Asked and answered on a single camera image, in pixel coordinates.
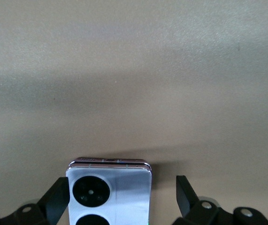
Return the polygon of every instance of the silver smartphone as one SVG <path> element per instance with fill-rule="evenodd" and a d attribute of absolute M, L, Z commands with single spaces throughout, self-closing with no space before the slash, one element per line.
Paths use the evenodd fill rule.
<path fill-rule="evenodd" d="M 146 161 L 80 157 L 66 176 L 70 225 L 148 225 L 152 170 Z"/>

